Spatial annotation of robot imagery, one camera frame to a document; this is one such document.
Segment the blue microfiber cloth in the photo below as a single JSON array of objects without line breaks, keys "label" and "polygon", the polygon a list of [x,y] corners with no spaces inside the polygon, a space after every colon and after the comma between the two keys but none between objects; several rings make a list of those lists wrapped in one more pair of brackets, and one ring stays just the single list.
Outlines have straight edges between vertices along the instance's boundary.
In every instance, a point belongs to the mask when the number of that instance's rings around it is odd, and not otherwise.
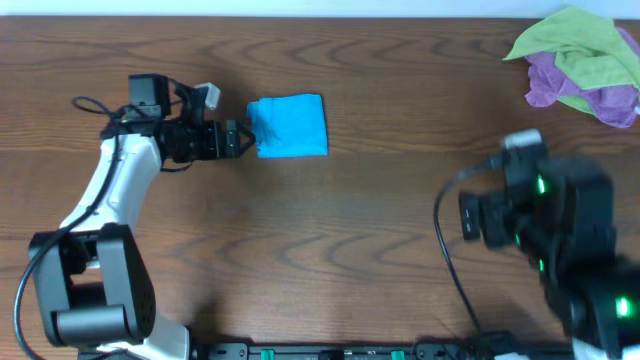
[{"label": "blue microfiber cloth", "polygon": [[247,106],[259,158],[327,156],[329,142],[319,94],[261,98]]}]

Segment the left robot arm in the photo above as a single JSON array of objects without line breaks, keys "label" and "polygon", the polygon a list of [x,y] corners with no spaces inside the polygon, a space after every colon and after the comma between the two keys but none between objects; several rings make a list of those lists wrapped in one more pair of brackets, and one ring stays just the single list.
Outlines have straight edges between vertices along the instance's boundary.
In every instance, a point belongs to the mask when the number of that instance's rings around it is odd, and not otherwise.
[{"label": "left robot arm", "polygon": [[160,74],[128,79],[129,99],[116,110],[86,96],[75,108],[106,117],[100,158],[81,200],[58,229],[29,244],[19,281],[13,327],[31,358],[21,327],[27,283],[35,286],[44,334],[56,347],[73,347],[90,359],[188,359],[187,327],[156,309],[154,288],[134,239],[148,188],[157,175],[196,161],[235,159],[255,143],[237,120],[208,120],[220,90],[188,86]]}]

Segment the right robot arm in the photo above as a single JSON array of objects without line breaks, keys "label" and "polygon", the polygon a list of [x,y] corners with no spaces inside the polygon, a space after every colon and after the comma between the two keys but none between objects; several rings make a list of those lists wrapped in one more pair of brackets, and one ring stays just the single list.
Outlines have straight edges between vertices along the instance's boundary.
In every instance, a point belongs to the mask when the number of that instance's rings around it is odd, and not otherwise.
[{"label": "right robot arm", "polygon": [[610,176],[543,145],[503,150],[472,170],[502,171],[504,187],[460,193],[464,239],[517,247],[567,335],[608,359],[628,356],[639,344],[639,267],[616,252]]}]

